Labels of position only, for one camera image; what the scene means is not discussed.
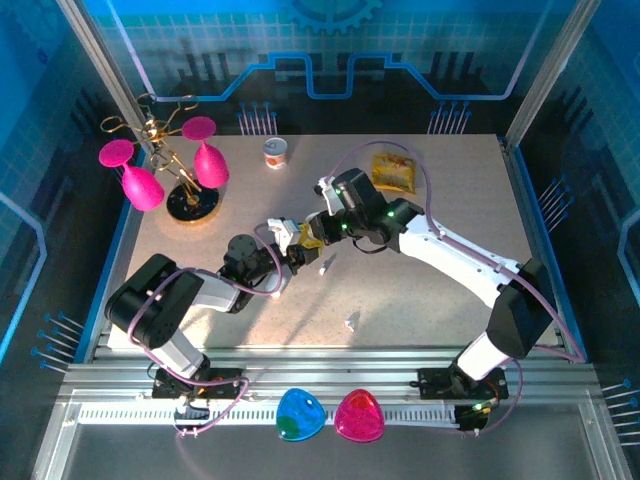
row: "yellow package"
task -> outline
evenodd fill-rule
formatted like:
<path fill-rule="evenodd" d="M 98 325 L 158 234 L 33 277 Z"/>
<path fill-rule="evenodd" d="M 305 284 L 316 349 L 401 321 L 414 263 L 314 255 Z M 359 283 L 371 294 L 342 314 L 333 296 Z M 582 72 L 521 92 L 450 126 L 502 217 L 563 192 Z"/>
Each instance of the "yellow package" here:
<path fill-rule="evenodd" d="M 373 184 L 383 190 L 416 193 L 416 162 L 393 153 L 373 157 Z"/>

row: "pink wine glass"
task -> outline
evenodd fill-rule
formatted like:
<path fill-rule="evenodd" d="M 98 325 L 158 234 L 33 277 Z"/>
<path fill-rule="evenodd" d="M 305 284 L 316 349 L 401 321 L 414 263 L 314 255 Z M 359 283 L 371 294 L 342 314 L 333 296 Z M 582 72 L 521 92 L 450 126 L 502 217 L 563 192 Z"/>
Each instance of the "pink wine glass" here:
<path fill-rule="evenodd" d="M 107 143 L 98 159 L 108 168 L 122 167 L 122 189 L 132 205 L 143 212 L 153 210 L 162 203 L 164 189 L 151 172 L 138 167 L 131 167 L 128 161 L 133 157 L 133 143 L 118 139 Z"/>
<path fill-rule="evenodd" d="M 229 181 L 229 167 L 224 155 L 205 140 L 216 133 L 216 123 L 209 117 L 193 117 L 182 126 L 182 135 L 188 140 L 200 142 L 194 166 L 200 185 L 219 188 Z"/>

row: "beige tabletop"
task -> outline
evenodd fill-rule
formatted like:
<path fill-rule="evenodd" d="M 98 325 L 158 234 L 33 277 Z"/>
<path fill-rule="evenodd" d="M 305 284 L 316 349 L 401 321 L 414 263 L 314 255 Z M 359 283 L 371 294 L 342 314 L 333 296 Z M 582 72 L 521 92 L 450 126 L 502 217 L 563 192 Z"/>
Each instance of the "beige tabletop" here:
<path fill-rule="evenodd" d="M 350 148 L 374 139 L 369 135 L 283 137 L 289 143 L 289 164 L 266 167 L 265 137 L 213 137 L 209 143 L 226 156 L 231 180 L 218 213 L 210 221 L 185 226 L 163 207 L 146 213 L 130 259 L 129 275 L 152 254 L 163 253 L 181 266 L 217 270 L 229 240 L 251 233 L 270 217 L 303 221 L 326 207 L 313 192 Z M 500 255 L 522 262 L 531 256 L 498 141 L 494 135 L 393 135 L 384 137 L 410 145 L 430 169 L 433 213 L 446 227 Z M 171 145 L 192 165 L 197 144 L 172 137 Z M 393 148 L 372 146 L 344 169 L 371 171 L 371 159 Z M 158 174 L 167 191 L 175 183 Z M 418 176 L 416 195 L 406 198 L 424 205 L 425 189 Z M 323 261 L 336 259 L 324 276 Z M 385 251 L 358 252 L 350 241 L 325 248 L 323 256 L 303 267 L 282 296 L 254 298 L 237 315 L 192 308 L 182 323 L 197 347 L 236 345 L 465 345 L 486 327 L 489 309 L 464 287 L 415 259 Z M 344 326 L 352 317 L 355 332 Z M 552 334 L 545 334 L 547 343 Z M 114 328 L 108 345 L 128 347 Z"/>

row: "glass panel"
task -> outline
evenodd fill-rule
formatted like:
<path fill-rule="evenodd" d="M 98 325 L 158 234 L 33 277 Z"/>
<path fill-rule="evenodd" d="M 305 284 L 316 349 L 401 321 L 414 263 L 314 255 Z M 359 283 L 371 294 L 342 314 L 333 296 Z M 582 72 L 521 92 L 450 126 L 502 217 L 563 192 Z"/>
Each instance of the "glass panel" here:
<path fill-rule="evenodd" d="M 640 379 L 639 20 L 637 3 L 602 3 L 521 145 L 605 384 Z"/>
<path fill-rule="evenodd" d="M 85 3 L 136 95 L 197 95 L 219 133 L 268 101 L 280 133 L 503 134 L 573 2 Z"/>
<path fill-rule="evenodd" d="M 57 5 L 2 7 L 0 478 L 29 478 L 123 196 L 95 160 L 115 108 Z"/>

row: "metal frame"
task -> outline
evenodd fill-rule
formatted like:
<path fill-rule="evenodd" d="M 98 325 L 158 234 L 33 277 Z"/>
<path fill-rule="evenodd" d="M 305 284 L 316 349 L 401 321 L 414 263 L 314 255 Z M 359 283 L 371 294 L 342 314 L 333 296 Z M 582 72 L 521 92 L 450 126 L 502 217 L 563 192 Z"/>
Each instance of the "metal frame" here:
<path fill-rule="evenodd" d="M 577 2 L 507 133 L 509 156 L 514 155 L 599 3 L 600 0 Z M 138 124 L 142 119 L 141 112 L 86 10 L 75 0 L 58 0 L 58 4 L 125 120 Z M 124 257 L 129 249 L 125 247 L 135 241 L 137 230 L 135 222 L 127 221 L 127 225 L 117 247 L 122 264 L 128 263 Z M 114 272 L 107 283 L 116 281 L 121 275 L 120 271 Z M 63 477 L 80 424 L 171 424 L 172 416 L 166 412 L 172 411 L 173 405 L 150 398 L 152 385 L 146 376 L 148 361 L 133 349 L 112 351 L 104 348 L 98 343 L 100 334 L 98 326 L 92 329 L 91 342 L 97 345 L 93 363 L 71 365 L 65 375 L 36 461 L 36 479 Z M 393 418 L 388 419 L 389 423 L 412 422 L 412 425 L 426 426 L 426 420 L 414 417 L 413 412 L 446 410 L 446 406 L 441 402 L 421 401 L 409 382 L 416 378 L 416 369 L 446 367 L 459 351 L 460 348 L 236 348 L 205 353 L 217 366 L 243 367 L 252 381 L 250 395 L 241 402 L 240 413 L 229 423 L 242 420 L 244 424 L 260 424 L 264 421 L 264 412 L 272 412 L 284 392 L 293 386 L 311 391 L 328 411 L 333 411 L 342 398 L 358 386 L 369 390 L 383 408 L 391 412 L 389 415 Z M 585 426 L 585 440 L 600 478 L 631 479 L 593 368 L 570 365 L 565 360 L 541 353 L 532 353 L 522 366 L 526 383 L 521 404 L 578 406 Z M 507 369 L 506 376 L 510 385 L 516 384 L 517 374 L 512 368 Z M 140 415 L 140 412 L 152 413 Z M 242 412 L 248 412 L 246 418 Z"/>

